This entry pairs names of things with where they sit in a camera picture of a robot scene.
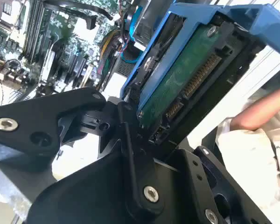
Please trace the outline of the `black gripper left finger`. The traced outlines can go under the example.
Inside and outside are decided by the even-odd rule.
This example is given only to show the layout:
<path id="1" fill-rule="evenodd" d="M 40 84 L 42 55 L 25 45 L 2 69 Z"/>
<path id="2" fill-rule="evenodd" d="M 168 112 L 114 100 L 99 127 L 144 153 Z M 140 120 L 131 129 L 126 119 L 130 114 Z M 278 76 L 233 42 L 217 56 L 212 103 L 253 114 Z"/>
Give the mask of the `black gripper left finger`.
<path id="1" fill-rule="evenodd" d="M 98 160 L 122 156 L 134 203 L 142 205 L 139 187 L 155 177 L 155 163 L 139 138 L 136 105 L 106 101 L 91 88 L 0 106 L 0 163 L 43 171 L 62 144 L 87 133 L 100 137 Z"/>

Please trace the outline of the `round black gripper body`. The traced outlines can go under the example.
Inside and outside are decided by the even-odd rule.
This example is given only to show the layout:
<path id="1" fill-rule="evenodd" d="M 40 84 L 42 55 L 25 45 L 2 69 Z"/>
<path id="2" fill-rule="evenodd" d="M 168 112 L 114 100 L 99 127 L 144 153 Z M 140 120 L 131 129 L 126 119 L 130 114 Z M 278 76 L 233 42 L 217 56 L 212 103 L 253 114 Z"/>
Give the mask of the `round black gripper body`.
<path id="1" fill-rule="evenodd" d="M 45 189 L 30 208 L 26 222 L 196 224 L 174 154 L 168 164 L 154 165 L 155 177 L 146 175 L 139 187 L 142 205 L 135 205 L 123 158 L 115 153 Z"/>

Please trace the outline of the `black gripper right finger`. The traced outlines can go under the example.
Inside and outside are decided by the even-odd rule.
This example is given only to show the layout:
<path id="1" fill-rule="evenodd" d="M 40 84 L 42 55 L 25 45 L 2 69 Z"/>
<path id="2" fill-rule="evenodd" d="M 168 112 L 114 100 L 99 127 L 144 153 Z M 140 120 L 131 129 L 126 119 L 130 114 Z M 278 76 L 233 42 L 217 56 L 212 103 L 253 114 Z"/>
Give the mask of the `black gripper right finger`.
<path id="1" fill-rule="evenodd" d="M 189 210 L 197 224 L 269 224 L 270 220 L 205 147 L 179 149 L 175 166 L 182 172 Z"/>

